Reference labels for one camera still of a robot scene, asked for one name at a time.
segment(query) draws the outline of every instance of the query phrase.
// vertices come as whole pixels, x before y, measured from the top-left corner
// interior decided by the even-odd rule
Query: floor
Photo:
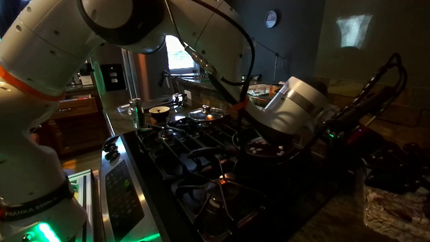
[[[101,152],[93,151],[62,161],[63,168],[75,172],[100,169]],[[362,221],[363,210],[349,194],[339,193],[330,200],[290,242],[394,242],[367,228]]]

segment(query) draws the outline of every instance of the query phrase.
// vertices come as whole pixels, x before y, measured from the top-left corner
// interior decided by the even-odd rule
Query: gas stove
[[[165,241],[285,240],[338,190],[336,168],[311,155],[279,162],[242,154],[233,142],[234,127],[229,116],[210,123],[182,118],[108,140],[101,168],[107,234],[116,242],[153,235]],[[103,179],[122,161],[118,183],[128,184],[128,191],[110,192]],[[121,213],[128,200],[112,205],[111,196],[135,201],[138,208]],[[119,221],[116,231],[112,220]]]

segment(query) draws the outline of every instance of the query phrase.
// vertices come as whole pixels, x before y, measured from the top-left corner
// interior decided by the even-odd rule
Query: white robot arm
[[[243,36],[228,21],[190,0],[169,0],[188,49],[213,67],[212,82],[235,104]],[[238,14],[222,0],[204,0],[235,21]],[[175,35],[163,0],[32,0],[0,42],[0,240],[20,241],[47,222],[68,241],[86,220],[68,197],[70,183],[55,152],[30,139],[29,130],[47,120],[64,95],[67,81],[103,42],[136,53],[157,51]],[[270,143],[290,140],[327,106],[323,94],[290,78],[260,110],[245,105],[248,121]]]

